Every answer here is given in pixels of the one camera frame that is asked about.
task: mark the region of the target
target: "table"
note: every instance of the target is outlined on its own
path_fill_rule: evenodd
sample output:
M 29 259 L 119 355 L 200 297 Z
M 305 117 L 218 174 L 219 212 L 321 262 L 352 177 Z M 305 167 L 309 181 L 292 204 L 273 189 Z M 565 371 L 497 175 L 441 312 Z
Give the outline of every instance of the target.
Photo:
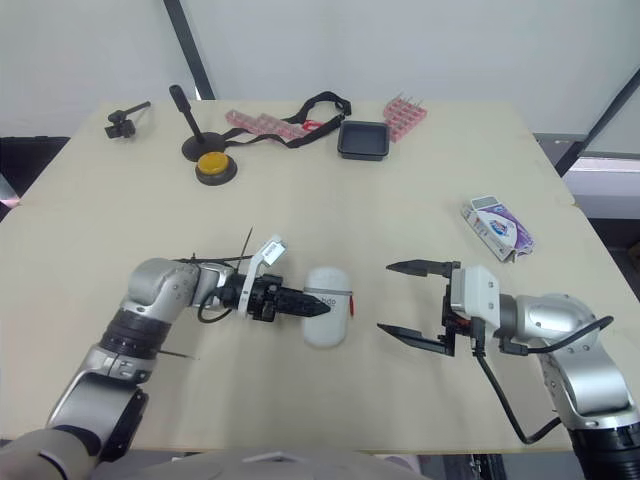
M 427 102 L 419 127 L 381 163 L 343 160 L 337 133 L 298 150 L 262 143 L 228 151 L 231 183 L 197 182 L 180 146 L 188 127 L 170 103 L 153 105 L 130 140 L 109 140 L 104 105 L 0 223 L 1 431 L 40 428 L 90 344 L 115 313 L 129 273 L 147 258 L 233 256 L 251 226 L 253 252 L 279 233 L 289 251 L 272 269 L 301 288 L 321 265 L 346 270 L 356 315 L 337 348 L 304 344 L 301 322 L 230 316 L 202 325 L 186 311 L 144 390 L 151 396 L 134 447 L 201 450 L 310 446 L 367 451 L 524 450 L 472 358 L 411 349 L 376 327 L 440 333 L 443 279 L 385 270 L 427 258 L 484 264 L 511 294 L 566 292 L 616 322 L 604 343 L 640 398 L 640 305 L 517 113 L 504 103 Z M 355 103 L 378 120 L 381 103 Z M 201 102 L 203 130 L 223 132 L 231 108 L 290 115 L 298 102 Z M 310 118 L 335 113 L 318 107 Z M 503 265 L 460 216 L 494 194 L 537 241 Z M 490 348 L 526 431 L 553 413 L 533 358 Z M 527 450 L 568 449 L 563 429 Z

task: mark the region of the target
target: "yellow button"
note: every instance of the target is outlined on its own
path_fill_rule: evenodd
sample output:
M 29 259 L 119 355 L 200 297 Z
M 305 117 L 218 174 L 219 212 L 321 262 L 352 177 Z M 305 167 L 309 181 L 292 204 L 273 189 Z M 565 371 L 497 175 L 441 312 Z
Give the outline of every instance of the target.
M 198 160 L 198 170 L 205 175 L 217 175 L 229 166 L 229 157 L 222 152 L 205 153 Z

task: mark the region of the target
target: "purple packaging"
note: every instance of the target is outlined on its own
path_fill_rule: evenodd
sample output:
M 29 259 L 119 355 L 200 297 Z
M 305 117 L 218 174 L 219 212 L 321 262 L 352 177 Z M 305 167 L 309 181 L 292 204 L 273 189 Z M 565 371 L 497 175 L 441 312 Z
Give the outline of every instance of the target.
M 533 251 L 531 234 L 496 197 L 472 199 L 462 207 L 462 216 L 501 261 L 515 262 Z

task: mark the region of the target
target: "black stand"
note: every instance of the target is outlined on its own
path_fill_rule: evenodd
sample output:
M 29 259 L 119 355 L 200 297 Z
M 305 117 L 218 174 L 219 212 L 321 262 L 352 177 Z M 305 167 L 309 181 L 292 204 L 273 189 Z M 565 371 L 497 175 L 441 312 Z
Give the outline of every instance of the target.
M 136 133 L 136 127 L 131 120 L 127 120 L 127 115 L 150 106 L 151 102 L 144 102 L 140 105 L 136 105 L 135 107 L 131 107 L 128 110 L 116 110 L 115 112 L 110 113 L 107 120 L 113 123 L 113 125 L 104 127 L 104 130 L 107 132 L 107 136 L 109 138 L 132 137 Z
M 171 93 L 176 107 L 182 112 L 193 132 L 193 137 L 189 137 L 182 144 L 182 154 L 188 160 L 197 162 L 205 153 L 224 152 L 224 137 L 222 135 L 213 132 L 202 133 L 198 128 L 198 124 L 191 114 L 191 105 L 189 105 L 189 101 L 187 97 L 185 97 L 180 85 L 171 85 L 169 87 L 169 93 Z

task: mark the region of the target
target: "white container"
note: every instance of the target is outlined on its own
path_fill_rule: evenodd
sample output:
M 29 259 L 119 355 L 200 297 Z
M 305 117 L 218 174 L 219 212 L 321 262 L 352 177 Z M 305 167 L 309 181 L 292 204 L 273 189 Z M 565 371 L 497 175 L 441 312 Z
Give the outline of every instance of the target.
M 349 276 L 334 267 L 314 268 L 307 275 L 304 292 L 331 307 L 328 313 L 302 320 L 305 342 L 319 348 L 335 347 L 347 334 L 352 295 Z

